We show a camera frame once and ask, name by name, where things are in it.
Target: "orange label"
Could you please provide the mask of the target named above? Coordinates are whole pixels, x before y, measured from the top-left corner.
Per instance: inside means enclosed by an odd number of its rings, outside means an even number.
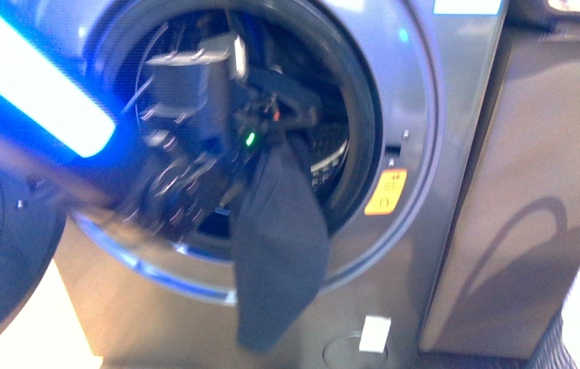
[[[408,171],[405,169],[388,169],[381,174],[378,186],[365,206],[365,215],[391,214],[403,192]]]

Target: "green led light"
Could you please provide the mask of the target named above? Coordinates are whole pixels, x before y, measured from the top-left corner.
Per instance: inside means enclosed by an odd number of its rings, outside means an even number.
[[[247,140],[245,141],[245,144],[247,145],[247,147],[252,146],[255,139],[256,139],[256,133],[254,133],[254,132],[250,133],[249,136],[247,137]]]

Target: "washing machine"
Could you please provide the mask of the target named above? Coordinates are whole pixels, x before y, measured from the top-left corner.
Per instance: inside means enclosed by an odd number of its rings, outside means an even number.
[[[250,65],[290,76],[324,105],[310,141],[328,267],[318,297],[281,340],[266,353],[236,343],[229,209],[174,244],[125,239],[72,212],[55,262],[94,354],[106,365],[148,367],[411,367],[506,8],[499,0],[0,1],[0,14],[69,74],[127,107],[123,126],[138,124],[133,97],[148,60],[234,30],[258,51]],[[362,350],[370,341],[375,348]]]

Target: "black fabric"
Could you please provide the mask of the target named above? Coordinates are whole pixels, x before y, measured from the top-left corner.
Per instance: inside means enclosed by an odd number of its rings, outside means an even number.
[[[267,148],[232,220],[238,289],[238,342],[274,347],[317,295],[328,262],[328,232],[309,179],[305,139]]]

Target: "white paper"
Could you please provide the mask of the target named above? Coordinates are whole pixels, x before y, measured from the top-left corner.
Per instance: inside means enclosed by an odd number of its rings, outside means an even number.
[[[365,325],[362,327],[360,337],[360,351],[385,352],[385,344],[388,340],[388,333],[392,319],[389,317],[375,317],[368,315],[365,317]]]

